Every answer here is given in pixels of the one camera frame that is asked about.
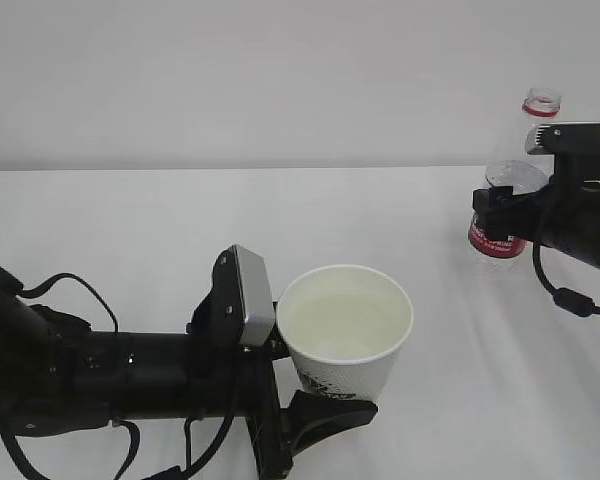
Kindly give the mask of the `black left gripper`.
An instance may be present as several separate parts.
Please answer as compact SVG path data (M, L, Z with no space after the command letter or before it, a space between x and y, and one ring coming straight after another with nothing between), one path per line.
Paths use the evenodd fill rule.
M246 422L257 477L285 479L296 455L332 436L370 424L378 413L373 401L327 398L299 390L286 407L280 407L273 361L289 358L290 352L277 322L270 333L270 350L185 348L185 445L191 446L194 421L220 417L222 422L197 459L186 451L183 479L199 473L218 453L236 418Z

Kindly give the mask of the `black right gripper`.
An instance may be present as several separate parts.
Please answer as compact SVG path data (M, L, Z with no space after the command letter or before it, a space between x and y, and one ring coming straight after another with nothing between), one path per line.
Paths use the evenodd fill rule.
M532 240L542 227L540 239L546 246L600 250L600 155L553 156L549 183L514 209L510 225L513 192L511 185L473 191L477 227L487 240Z

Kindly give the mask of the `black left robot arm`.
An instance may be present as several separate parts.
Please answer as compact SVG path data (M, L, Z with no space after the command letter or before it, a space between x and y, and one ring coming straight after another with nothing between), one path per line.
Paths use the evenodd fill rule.
M221 423L199 456L160 472L188 479L216 455L236 419L247 424L257 475L283 479L294 457L341 432L369 424L369 400L296 392L279 401L273 364L288 356L276 331L264 342L240 342L246 312L239 270L221 258L212 286L183 334L99 332L74 315L38 303L53 279L33 289L0 268L0 437L28 479L39 472L23 437L51 437L106 426L129 432L127 460L140 445L141 419Z

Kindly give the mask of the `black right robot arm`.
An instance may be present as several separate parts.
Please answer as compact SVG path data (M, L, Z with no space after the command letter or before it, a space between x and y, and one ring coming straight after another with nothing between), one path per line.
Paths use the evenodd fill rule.
M600 155L556 155L542 188L476 189L472 206L488 239L537 241L600 270Z

